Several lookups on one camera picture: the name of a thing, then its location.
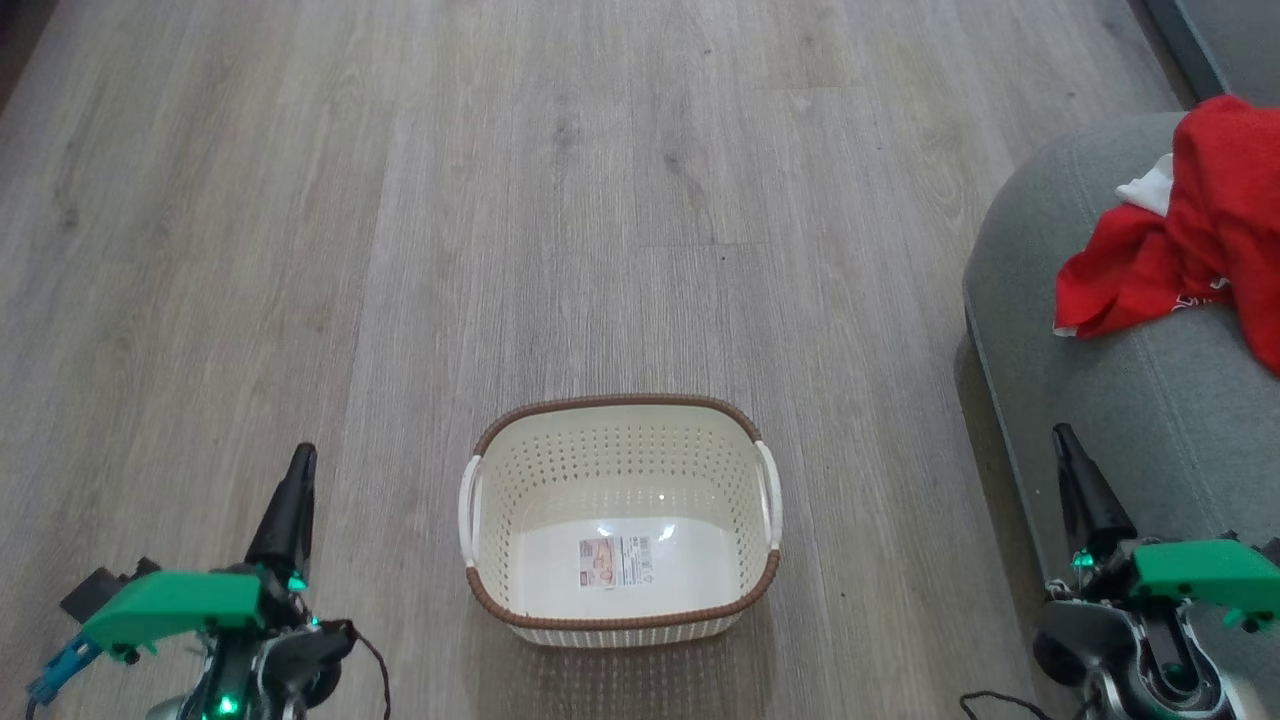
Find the printed label sticker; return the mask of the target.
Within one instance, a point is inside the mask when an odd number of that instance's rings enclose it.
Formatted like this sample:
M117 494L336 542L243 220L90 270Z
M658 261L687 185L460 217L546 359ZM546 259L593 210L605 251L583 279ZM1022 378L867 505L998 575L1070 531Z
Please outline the printed label sticker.
M652 538L602 536L579 542L579 585L616 589L655 582Z

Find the cream plastic laundry basket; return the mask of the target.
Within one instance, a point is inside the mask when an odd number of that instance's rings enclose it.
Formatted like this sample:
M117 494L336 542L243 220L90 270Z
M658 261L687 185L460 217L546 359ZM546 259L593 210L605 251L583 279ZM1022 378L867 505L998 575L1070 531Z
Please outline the cream plastic laundry basket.
M730 629L771 588L785 512L751 419L696 395L603 395L495 419L463 470L457 527L477 603L524 641L620 650ZM650 585L579 585L579 542L648 536Z

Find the grey fabric sofa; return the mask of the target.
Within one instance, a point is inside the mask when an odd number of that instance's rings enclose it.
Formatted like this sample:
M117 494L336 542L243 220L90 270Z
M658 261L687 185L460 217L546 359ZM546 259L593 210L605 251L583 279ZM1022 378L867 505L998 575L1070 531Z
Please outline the grey fabric sofa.
M1044 584L1070 574L1052 429L1068 423L1138 530L1280 538L1280 375L1236 314L1178 310L1093 340L1053 331L1060 268L1116 190L1172 149L1181 113L1112 120L1060 138L1014 172L986 213L961 281L977 384L998 423L1036 553L1027 638Z

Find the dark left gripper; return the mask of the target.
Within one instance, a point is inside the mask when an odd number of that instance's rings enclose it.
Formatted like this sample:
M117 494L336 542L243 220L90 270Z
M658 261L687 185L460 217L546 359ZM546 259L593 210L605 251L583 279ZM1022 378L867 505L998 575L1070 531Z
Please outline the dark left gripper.
M355 648L348 620L321 621L308 588L317 450L296 446L259 523L244 561L268 570L228 570L253 579L255 605L234 626L204 623L204 720L307 720L340 679Z

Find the dark grey upholstered furniture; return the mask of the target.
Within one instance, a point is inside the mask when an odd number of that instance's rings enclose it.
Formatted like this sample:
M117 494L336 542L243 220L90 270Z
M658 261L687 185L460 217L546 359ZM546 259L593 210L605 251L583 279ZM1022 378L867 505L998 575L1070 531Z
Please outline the dark grey upholstered furniture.
M1196 101L1280 108L1280 0L1139 0Z

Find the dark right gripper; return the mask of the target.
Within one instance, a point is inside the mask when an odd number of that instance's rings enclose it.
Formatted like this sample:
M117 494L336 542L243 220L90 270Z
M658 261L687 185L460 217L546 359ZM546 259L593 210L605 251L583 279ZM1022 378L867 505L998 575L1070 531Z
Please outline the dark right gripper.
M1053 451L1079 555L1075 584L1046 587L1033 635L1042 673L1084 696L1085 720L1236 720L1233 684L1192 625L1190 583L1144 577L1164 546L1120 544L1137 528L1070 424L1053 427ZM1110 557L1085 565L1082 553Z

